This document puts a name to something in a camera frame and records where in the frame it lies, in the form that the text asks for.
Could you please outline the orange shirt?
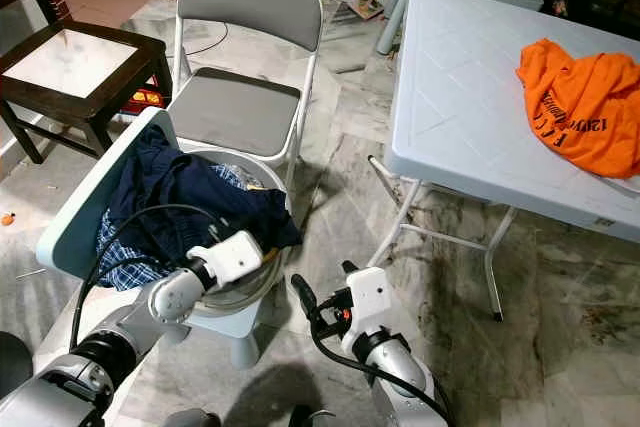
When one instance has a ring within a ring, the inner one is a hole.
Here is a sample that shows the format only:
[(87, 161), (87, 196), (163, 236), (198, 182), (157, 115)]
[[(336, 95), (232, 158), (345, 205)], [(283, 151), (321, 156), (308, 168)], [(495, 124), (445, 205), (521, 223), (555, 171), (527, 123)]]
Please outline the orange shirt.
[(640, 63), (625, 53), (568, 55), (553, 40), (521, 49), (532, 133), (550, 151), (590, 174), (640, 175)]

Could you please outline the grey robot left leg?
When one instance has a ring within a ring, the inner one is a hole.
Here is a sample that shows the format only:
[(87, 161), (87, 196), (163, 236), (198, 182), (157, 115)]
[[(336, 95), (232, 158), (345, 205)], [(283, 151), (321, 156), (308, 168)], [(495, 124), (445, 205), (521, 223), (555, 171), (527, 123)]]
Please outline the grey robot left leg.
[(218, 415), (189, 408), (168, 415), (160, 427), (221, 427), (221, 421)]

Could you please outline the black round stand base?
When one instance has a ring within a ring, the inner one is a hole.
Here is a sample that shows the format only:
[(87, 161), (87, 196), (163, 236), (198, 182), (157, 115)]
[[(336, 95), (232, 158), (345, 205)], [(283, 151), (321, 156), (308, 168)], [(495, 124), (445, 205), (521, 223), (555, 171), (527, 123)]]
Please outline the black round stand base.
[(0, 396), (5, 398), (33, 376), (28, 345), (10, 332), (0, 332)]

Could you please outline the blue plaid shirt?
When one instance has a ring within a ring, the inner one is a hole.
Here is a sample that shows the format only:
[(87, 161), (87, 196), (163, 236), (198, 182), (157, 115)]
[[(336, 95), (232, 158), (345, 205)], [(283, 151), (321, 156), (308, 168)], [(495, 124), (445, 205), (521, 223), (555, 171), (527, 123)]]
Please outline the blue plaid shirt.
[(251, 191), (262, 189), (232, 165), (123, 174), (96, 232), (97, 285), (127, 291), (164, 279), (189, 248), (233, 234), (234, 223), (261, 203)]

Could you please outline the navy garment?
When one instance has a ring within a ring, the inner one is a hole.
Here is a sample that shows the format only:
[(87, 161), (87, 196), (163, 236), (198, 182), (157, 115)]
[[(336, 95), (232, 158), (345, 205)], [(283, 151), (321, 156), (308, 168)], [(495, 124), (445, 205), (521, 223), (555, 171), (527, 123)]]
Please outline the navy garment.
[(178, 151), (150, 125), (122, 157), (102, 212), (95, 250), (99, 285), (125, 291), (164, 279), (192, 247), (247, 231), (264, 252), (302, 235), (278, 189), (248, 189), (229, 165)]

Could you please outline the light blue plastic child chair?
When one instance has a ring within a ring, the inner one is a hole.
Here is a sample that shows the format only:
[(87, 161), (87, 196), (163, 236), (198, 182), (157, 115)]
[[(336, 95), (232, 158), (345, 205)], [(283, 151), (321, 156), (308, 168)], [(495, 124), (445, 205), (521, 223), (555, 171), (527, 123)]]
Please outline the light blue plastic child chair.
[[(42, 266), (58, 268), (72, 273), (79, 279), (87, 279), (95, 259), (96, 232), (102, 212), (108, 207), (110, 195), (122, 172), (124, 154), (131, 152), (137, 136), (145, 133), (148, 125), (163, 130), (170, 145), (177, 145), (172, 116), (160, 108), (147, 108), (133, 120), (124, 133), (115, 139), (108, 151), (102, 154), (95, 166), (87, 172), (67, 202), (52, 217), (40, 239), (35, 254)], [(250, 369), (260, 358), (259, 344), (252, 335), (259, 316), (259, 302), (229, 316), (212, 317), (195, 313), (195, 304), (184, 323), (191, 327), (206, 328), (232, 340), (230, 363), (238, 369)]]

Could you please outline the steel laundry bucket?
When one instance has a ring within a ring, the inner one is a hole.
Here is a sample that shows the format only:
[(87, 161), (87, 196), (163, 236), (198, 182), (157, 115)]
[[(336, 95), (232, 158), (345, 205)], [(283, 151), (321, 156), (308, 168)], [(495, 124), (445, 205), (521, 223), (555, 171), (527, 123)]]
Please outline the steel laundry bucket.
[[(218, 165), (232, 165), (242, 168), (247, 172), (247, 175), (260, 181), (264, 188), (283, 191), (285, 208), (292, 211), (293, 204), (288, 183), (276, 174), (274, 167), (265, 165), (264, 162), (253, 158), (250, 154), (216, 147), (196, 148), (187, 151), (187, 153), (209, 159)], [(196, 302), (195, 313), (212, 317), (232, 316), (236, 312), (243, 311), (248, 305), (264, 299), (282, 276), (284, 264), (287, 263), (292, 250), (293, 247), (276, 249), (274, 254), (265, 259), (264, 266), (260, 270), (252, 272), (246, 280), (234, 282), (229, 289), (206, 293)]]

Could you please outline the dark wooden side table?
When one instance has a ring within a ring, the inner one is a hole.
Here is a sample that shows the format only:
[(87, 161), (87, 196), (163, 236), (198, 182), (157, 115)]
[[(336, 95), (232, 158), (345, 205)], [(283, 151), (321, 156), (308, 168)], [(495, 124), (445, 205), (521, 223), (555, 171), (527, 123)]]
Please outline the dark wooden side table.
[[(151, 87), (163, 99), (173, 90), (163, 40), (109, 26), (58, 21), (22, 40), (1, 61), (1, 119), (36, 165), (44, 156), (33, 134), (99, 158), (113, 143), (110, 121), (137, 90)], [(15, 106), (76, 127), (86, 142), (19, 119)]]

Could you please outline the light blue folding table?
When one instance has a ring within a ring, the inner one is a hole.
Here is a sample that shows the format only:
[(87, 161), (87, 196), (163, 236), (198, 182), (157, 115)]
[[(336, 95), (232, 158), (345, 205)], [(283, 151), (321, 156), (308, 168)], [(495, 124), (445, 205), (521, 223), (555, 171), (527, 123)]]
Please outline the light blue folding table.
[(385, 184), (407, 183), (371, 266), (388, 257), (419, 195), (433, 190), (503, 204), (507, 211), (484, 254), (495, 319), (502, 308), (495, 248), (518, 211), (640, 243), (640, 176), (602, 179), (573, 166), (535, 138), (516, 69), (521, 49), (553, 40), (571, 55), (626, 53), (640, 61), (640, 40), (495, 0), (403, 0), (390, 140), (372, 161)]

